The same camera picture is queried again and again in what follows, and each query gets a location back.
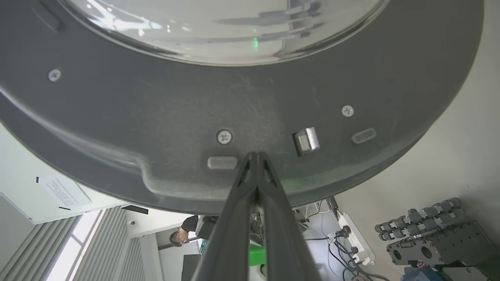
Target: green light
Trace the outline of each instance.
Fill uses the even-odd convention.
[[[253,39],[253,49],[257,52],[259,50],[259,40],[257,38]]]

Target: person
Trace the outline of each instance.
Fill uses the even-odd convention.
[[[184,220],[179,230],[170,235],[170,243],[177,247],[182,246],[188,240],[188,234],[190,231],[196,232],[197,237],[208,240],[210,234],[212,234],[212,231],[214,230],[216,221],[216,216],[190,216]]]

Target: clear plastic dome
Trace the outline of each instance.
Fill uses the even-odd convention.
[[[129,46],[187,63],[241,66],[328,48],[367,25],[389,0],[67,1]]]

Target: black shirt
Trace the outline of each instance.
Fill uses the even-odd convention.
[[[196,231],[196,225],[198,224],[198,216],[193,215],[184,220],[181,228],[187,232]]]
[[[214,230],[214,226],[216,225],[217,222],[217,217],[216,216],[209,216],[206,215],[203,217],[203,226],[198,232],[198,237],[208,240],[210,235],[212,234],[212,231]],[[193,215],[184,220],[182,223],[182,229],[190,232],[190,231],[196,231],[196,226],[198,224],[198,216]]]

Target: white floor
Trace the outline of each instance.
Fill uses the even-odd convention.
[[[485,1],[485,24],[474,66],[460,93],[427,134],[394,165],[372,179],[335,196],[376,254],[367,270],[399,281],[404,266],[391,263],[376,224],[458,197],[465,213],[479,221],[500,244],[500,1]],[[323,229],[335,228],[333,214]],[[321,217],[313,220],[321,225]],[[314,241],[315,257],[326,256],[323,241]],[[339,274],[340,265],[330,259]],[[334,275],[329,280],[338,280]]]
[[[327,210],[327,204],[323,202],[321,205],[321,211]],[[301,208],[300,211],[304,213],[305,208]],[[313,204],[309,204],[307,215],[310,216],[316,212],[316,207]],[[309,220],[310,223],[317,229],[312,228],[304,232],[303,237],[305,239],[322,238],[324,235],[327,236],[328,234],[340,230],[339,224],[335,219],[333,212],[319,213],[311,216]],[[310,240],[307,241],[307,245],[312,253],[314,262],[318,267],[322,280],[342,281],[342,271],[344,270],[344,267],[328,252],[328,240]],[[331,251],[337,255],[337,248],[334,245],[331,245]],[[345,274],[346,280],[351,280],[352,277],[352,274]]]

